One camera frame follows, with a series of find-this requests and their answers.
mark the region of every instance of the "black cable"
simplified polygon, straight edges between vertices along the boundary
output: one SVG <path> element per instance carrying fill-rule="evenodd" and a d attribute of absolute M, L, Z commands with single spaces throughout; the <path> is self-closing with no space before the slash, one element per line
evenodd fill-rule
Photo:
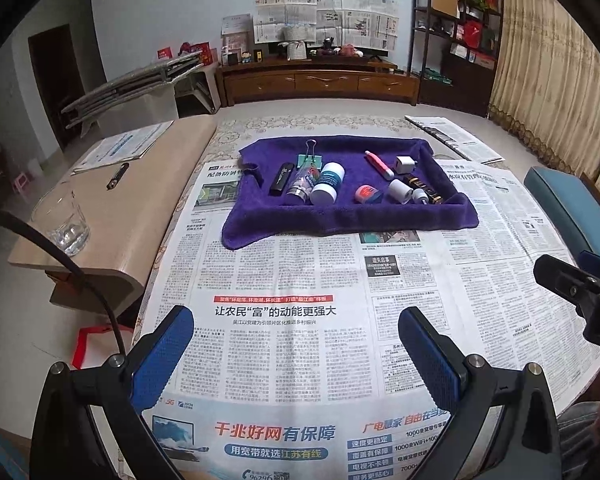
<path fill-rule="evenodd" d="M 109 306 L 109 303 L 107 303 L 107 300 L 102 293 L 87 280 L 87 276 L 85 275 L 84 271 L 78 267 L 70 257 L 56 247 L 51 240 L 48 240 L 48 238 L 46 238 L 42 233 L 36 231 L 29 224 L 23 222 L 11 213 L 0 211 L 0 227 L 4 227 L 5 229 L 20 235 L 29 240 L 31 243 L 37 245 L 40 249 L 45 251 L 45 253 L 49 254 L 60 264 L 65 266 L 67 270 L 75 276 L 79 285 L 91 291 L 91 293 L 102 304 L 107 316 L 109 316 L 109 322 L 111 323 L 113 333 L 116 337 L 116 342 L 118 343 L 118 351 L 122 355 L 126 355 L 125 343 L 122 341 L 122 335 L 120 334 L 120 327 L 116 320 L 116 316 L 113 314 L 113 310 Z"/>

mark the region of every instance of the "tiled floor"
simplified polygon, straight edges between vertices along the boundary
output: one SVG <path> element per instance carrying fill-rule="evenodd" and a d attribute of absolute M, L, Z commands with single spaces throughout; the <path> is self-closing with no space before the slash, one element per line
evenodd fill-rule
<path fill-rule="evenodd" d="M 538 165 L 536 157 L 515 137 L 488 120 L 426 105 L 414 108 L 366 100 L 285 100 L 222 108 L 218 120 L 302 114 L 445 116 L 505 157 L 520 180 L 529 167 Z M 64 162 L 48 168 L 45 177 L 32 184 L 27 201 L 13 197 L 6 209 L 20 218 L 28 218 L 40 196 L 97 139 L 98 132 L 90 132 L 86 139 L 70 146 Z M 15 235 L 0 228 L 0 427 L 30 437 L 48 368 L 57 360 L 69 361 L 77 330 L 99 324 L 103 317 L 50 304 L 48 298 L 53 287 L 42 272 L 17 269 L 7 263 L 14 241 Z"/>

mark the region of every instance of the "screw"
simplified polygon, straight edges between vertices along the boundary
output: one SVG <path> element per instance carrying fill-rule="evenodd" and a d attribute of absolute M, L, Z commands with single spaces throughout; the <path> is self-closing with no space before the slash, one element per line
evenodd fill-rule
<path fill-rule="evenodd" d="M 62 361 L 58 361 L 57 363 L 53 363 L 49 371 L 53 375 L 58 375 L 62 370 L 64 370 L 64 363 Z"/>
<path fill-rule="evenodd" d="M 120 368 L 125 362 L 125 357 L 122 354 L 113 354 L 107 362 L 113 368 Z"/>
<path fill-rule="evenodd" d="M 474 368 L 482 368 L 484 366 L 484 358 L 478 354 L 471 354 L 466 357 L 467 362 Z"/>
<path fill-rule="evenodd" d="M 529 371 L 533 375 L 540 375 L 542 373 L 542 367 L 538 363 L 529 363 L 526 367 L 529 368 Z"/>

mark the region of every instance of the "purple cloth tray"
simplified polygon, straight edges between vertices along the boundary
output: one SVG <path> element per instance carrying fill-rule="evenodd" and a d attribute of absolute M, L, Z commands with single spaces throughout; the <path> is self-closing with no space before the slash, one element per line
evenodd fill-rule
<path fill-rule="evenodd" d="M 284 192 L 294 180 L 292 174 L 282 196 L 269 196 L 269 187 L 280 165 L 296 162 L 306 151 L 308 139 L 317 141 L 315 154 L 322 164 L 338 162 L 345 176 L 334 205 L 283 205 Z M 369 184 L 386 192 L 389 183 L 366 161 L 365 150 L 375 153 L 392 167 L 397 155 L 409 155 L 417 161 L 414 174 L 443 198 L 438 205 L 398 204 L 385 196 L 381 203 L 359 204 L 354 193 Z M 222 228 L 222 243 L 235 250 L 257 240 L 280 233 L 333 235 L 356 232 L 421 229 L 464 229 L 478 225 L 473 204 L 458 193 L 433 158 L 433 150 L 423 139 L 387 137 L 323 136 L 276 137 L 257 140 L 240 150 L 247 168 L 238 184 L 238 199 Z"/>

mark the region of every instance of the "door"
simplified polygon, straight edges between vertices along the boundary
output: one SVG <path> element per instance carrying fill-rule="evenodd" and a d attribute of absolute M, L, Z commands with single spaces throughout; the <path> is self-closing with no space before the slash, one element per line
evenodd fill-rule
<path fill-rule="evenodd" d="M 80 124 L 67 130 L 65 106 L 84 95 L 69 25 L 50 28 L 29 38 L 29 53 L 40 100 L 60 148 L 80 135 Z"/>

